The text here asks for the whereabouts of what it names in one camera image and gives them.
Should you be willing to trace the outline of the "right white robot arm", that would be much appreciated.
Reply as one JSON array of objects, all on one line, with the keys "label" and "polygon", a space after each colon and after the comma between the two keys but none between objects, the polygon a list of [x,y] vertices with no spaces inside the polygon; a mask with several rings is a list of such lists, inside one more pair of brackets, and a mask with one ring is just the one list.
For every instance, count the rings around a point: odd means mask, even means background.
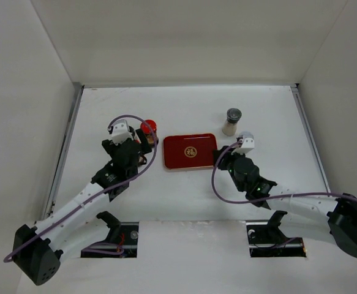
[{"label": "right white robot arm", "polygon": [[302,237],[337,246],[357,258],[357,198],[334,192],[296,193],[278,189],[275,181],[260,175],[252,159],[238,151],[238,143],[212,152],[213,170],[226,171],[244,200],[217,198],[234,205],[251,204],[273,211],[266,235],[273,242]]}]

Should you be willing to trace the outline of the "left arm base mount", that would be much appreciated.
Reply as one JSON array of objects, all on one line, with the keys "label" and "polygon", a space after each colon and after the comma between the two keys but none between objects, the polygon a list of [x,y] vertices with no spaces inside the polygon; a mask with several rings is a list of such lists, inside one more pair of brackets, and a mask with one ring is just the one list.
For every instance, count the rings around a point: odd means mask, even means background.
[{"label": "left arm base mount", "polygon": [[105,223],[106,237],[81,251],[81,258],[136,258],[140,224],[121,222],[104,211],[96,218]]}]

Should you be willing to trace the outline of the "short red-lid sauce jar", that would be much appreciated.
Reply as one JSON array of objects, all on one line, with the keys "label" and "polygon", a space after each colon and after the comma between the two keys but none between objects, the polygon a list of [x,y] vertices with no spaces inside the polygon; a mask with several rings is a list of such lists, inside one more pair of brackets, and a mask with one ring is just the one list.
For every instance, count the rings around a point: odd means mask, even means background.
[{"label": "short red-lid sauce jar", "polygon": [[139,138],[139,136],[137,135],[137,133],[136,132],[133,132],[132,133],[132,136],[133,136],[133,139],[137,142],[137,143],[141,143],[141,140],[140,140],[140,138]]}]

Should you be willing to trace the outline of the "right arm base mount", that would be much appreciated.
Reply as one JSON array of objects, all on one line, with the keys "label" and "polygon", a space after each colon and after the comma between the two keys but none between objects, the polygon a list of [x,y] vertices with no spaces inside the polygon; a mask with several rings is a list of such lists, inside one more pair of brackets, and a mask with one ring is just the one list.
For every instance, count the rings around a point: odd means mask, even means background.
[{"label": "right arm base mount", "polygon": [[276,211],[269,220],[246,222],[249,254],[252,258],[306,258],[303,239],[286,237],[279,228],[286,214],[284,211]]}]

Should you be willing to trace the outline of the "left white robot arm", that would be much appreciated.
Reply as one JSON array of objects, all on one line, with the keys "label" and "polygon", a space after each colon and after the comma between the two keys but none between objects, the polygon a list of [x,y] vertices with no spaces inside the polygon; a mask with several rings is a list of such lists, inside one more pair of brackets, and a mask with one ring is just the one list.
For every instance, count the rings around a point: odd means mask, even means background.
[{"label": "left white robot arm", "polygon": [[145,155],[155,150],[146,126],[135,130],[121,121],[109,132],[111,138],[102,147],[111,159],[86,187],[47,219],[32,227],[24,224],[15,232],[12,252],[4,260],[16,264],[36,286],[47,283],[69,257],[102,254],[92,249],[95,243],[119,239],[121,222],[107,208],[143,173],[140,166],[150,167]]}]

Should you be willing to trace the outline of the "silver-lid spice jar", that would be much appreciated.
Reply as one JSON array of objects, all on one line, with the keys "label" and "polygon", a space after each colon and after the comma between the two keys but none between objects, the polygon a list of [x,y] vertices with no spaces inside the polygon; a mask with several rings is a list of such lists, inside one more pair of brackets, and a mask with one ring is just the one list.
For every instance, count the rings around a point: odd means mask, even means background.
[{"label": "silver-lid spice jar", "polygon": [[246,139],[246,138],[254,139],[254,135],[249,131],[243,131],[240,132],[237,136],[237,139]]}]

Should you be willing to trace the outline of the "tall red-cap sauce bottle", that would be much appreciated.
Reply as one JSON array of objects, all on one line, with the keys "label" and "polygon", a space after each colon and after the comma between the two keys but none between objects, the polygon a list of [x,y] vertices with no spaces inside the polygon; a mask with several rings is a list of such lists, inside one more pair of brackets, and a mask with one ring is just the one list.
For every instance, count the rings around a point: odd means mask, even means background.
[{"label": "tall red-cap sauce bottle", "polygon": [[157,124],[154,120],[146,119],[145,122],[140,124],[140,129],[143,131],[150,146],[159,142],[157,137]]}]

